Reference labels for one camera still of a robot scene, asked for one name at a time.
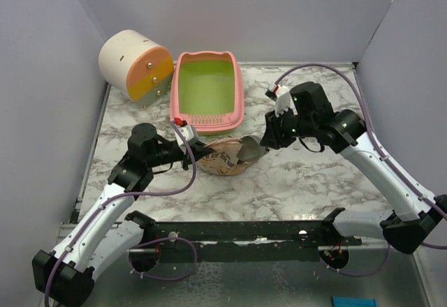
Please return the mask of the beige cat litter bag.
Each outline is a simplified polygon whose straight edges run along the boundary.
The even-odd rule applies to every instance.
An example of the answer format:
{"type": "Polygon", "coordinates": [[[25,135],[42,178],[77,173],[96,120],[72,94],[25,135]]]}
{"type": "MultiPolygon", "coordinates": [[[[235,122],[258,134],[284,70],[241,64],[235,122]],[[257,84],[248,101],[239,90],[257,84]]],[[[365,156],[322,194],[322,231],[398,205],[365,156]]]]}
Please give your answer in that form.
{"type": "Polygon", "coordinates": [[[226,137],[205,145],[206,149],[214,152],[197,161],[197,166],[206,173],[219,176],[233,176],[243,173],[247,168],[256,164],[238,158],[242,149],[242,139],[226,137]]]}

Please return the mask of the clear plastic litter scoop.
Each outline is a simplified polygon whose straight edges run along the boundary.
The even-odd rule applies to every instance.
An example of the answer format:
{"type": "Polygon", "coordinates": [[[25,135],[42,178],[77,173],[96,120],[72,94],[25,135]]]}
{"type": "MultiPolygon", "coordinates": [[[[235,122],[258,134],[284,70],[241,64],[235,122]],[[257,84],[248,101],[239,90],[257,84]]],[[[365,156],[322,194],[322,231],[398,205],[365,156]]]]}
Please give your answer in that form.
{"type": "Polygon", "coordinates": [[[261,146],[261,139],[255,135],[242,137],[240,144],[237,158],[243,163],[255,163],[270,151],[267,147],[261,146]]]}

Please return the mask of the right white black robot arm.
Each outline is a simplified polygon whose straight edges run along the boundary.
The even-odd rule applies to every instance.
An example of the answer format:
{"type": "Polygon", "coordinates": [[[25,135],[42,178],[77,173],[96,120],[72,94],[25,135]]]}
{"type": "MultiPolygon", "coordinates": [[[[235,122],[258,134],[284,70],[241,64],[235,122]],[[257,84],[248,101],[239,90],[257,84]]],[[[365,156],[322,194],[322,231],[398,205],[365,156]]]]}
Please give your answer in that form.
{"type": "Polygon", "coordinates": [[[314,138],[320,151],[329,148],[355,165],[392,207],[371,212],[341,209],[321,227],[324,242],[336,245],[345,237],[370,237],[405,254],[423,244],[446,215],[446,196],[436,196],[418,183],[357,113],[334,111],[320,84],[305,82],[292,89],[273,84],[265,94],[275,107],[265,114],[261,146],[281,149],[314,138]]]}

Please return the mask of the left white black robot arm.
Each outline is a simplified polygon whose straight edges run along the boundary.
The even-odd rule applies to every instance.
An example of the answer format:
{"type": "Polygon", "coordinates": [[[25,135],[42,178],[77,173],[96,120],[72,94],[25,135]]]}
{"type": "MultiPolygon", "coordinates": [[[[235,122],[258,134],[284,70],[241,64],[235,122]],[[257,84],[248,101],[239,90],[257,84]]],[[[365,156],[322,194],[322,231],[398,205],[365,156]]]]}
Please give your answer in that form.
{"type": "Polygon", "coordinates": [[[127,151],[116,164],[100,197],[76,227],[49,253],[40,250],[32,260],[36,289],[46,306],[81,306],[99,276],[130,247],[149,246],[154,230],[127,220],[116,220],[141,196],[154,178],[155,167],[180,162],[197,172],[196,163],[214,153],[198,139],[196,129],[180,119],[172,121],[175,139],[160,136],[150,123],[134,126],[127,151]]]}

